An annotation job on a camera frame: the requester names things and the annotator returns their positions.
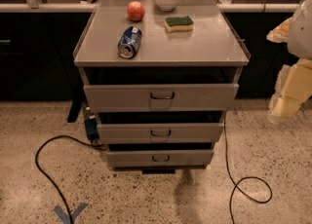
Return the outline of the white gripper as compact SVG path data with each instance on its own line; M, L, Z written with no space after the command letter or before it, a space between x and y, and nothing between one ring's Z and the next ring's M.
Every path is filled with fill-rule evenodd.
M270 30L266 36L274 43L287 43L291 18ZM287 120L312 96L312 60L300 58L292 66L283 65L269 102L270 120Z

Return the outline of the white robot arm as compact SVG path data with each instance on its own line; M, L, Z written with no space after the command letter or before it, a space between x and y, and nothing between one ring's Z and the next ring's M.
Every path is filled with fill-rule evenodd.
M289 53L298 57L296 64L280 70L269 103L269 121L280 124L312 96L312 0L302 1L292 17L271 30L267 39L285 42Z

